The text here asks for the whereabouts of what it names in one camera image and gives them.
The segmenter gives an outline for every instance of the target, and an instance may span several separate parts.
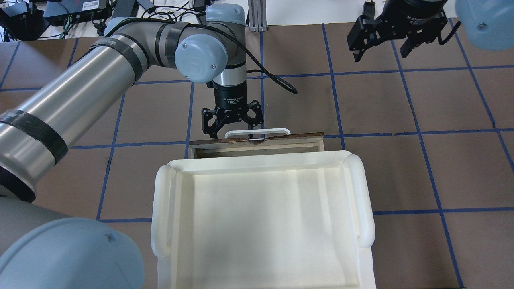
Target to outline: white tray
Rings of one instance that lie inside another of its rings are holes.
[[[174,160],[157,173],[158,288],[376,288],[374,239],[348,151]]]

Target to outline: sticker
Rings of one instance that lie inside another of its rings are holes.
[[[100,1],[84,2],[84,4],[82,4],[82,11],[98,9],[99,6]]]

